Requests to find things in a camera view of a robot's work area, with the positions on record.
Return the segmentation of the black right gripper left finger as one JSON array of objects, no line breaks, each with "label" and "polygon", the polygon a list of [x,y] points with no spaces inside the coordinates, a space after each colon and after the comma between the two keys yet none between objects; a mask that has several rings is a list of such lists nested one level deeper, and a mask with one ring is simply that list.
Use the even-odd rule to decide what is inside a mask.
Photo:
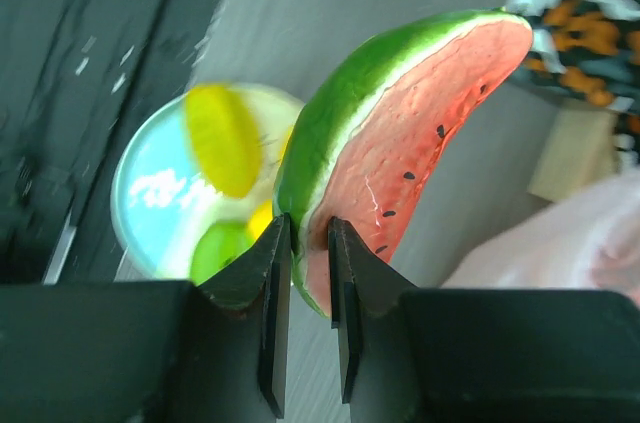
[{"label": "black right gripper left finger", "polygon": [[285,409],[291,223],[207,282],[8,285],[5,422],[273,422]]}]

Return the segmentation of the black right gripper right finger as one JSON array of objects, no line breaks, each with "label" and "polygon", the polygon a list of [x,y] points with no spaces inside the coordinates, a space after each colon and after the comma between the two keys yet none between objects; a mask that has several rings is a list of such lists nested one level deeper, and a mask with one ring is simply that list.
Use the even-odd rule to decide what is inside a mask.
[{"label": "black right gripper right finger", "polygon": [[614,292],[419,288],[328,225],[355,422],[635,422],[639,311]]}]

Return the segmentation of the green fake fruit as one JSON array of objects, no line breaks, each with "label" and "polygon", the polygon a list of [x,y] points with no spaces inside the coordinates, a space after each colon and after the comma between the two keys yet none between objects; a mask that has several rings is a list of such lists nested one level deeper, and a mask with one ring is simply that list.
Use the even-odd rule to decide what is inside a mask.
[{"label": "green fake fruit", "polygon": [[217,221],[203,234],[192,254],[189,279],[200,285],[247,251],[253,240],[246,224]]}]

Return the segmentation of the yellow fake lemon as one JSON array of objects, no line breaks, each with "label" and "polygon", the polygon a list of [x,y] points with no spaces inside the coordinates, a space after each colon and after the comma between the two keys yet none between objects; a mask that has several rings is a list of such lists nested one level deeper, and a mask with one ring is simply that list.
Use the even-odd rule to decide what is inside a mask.
[{"label": "yellow fake lemon", "polygon": [[254,241],[262,235],[272,219],[272,201],[265,200],[256,208],[247,223],[247,230]]}]

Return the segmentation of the pink plastic bag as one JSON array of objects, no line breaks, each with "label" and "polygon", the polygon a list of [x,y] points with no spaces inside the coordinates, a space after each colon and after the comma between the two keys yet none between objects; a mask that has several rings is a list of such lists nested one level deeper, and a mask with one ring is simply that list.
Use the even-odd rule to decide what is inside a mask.
[{"label": "pink plastic bag", "polygon": [[444,288],[570,288],[639,302],[639,171],[554,203],[466,255]]}]

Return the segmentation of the yellow green fake starfruit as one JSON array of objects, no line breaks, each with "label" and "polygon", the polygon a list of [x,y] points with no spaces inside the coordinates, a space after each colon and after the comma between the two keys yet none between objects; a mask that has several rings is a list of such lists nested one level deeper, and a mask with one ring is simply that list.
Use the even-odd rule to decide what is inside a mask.
[{"label": "yellow green fake starfruit", "polygon": [[242,199],[261,172],[259,126],[241,93],[198,85],[185,97],[186,128],[203,177],[227,197]]}]

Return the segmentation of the fake watermelon slice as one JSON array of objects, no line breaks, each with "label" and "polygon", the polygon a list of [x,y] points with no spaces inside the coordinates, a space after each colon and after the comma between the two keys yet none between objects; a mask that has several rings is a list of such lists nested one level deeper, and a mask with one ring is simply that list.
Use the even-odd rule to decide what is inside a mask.
[{"label": "fake watermelon slice", "polygon": [[356,48],[301,110],[273,209],[296,240],[292,280],[332,315],[328,224],[350,222],[390,262],[439,158],[470,114],[527,56],[533,30],[503,8],[441,13]]}]

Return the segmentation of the wooden clothes rack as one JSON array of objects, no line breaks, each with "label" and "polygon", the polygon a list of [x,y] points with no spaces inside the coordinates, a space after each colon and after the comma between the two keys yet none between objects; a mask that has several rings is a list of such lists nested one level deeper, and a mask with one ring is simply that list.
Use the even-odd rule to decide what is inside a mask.
[{"label": "wooden clothes rack", "polygon": [[531,177],[528,192],[556,202],[617,173],[616,114],[576,101],[559,110]]}]

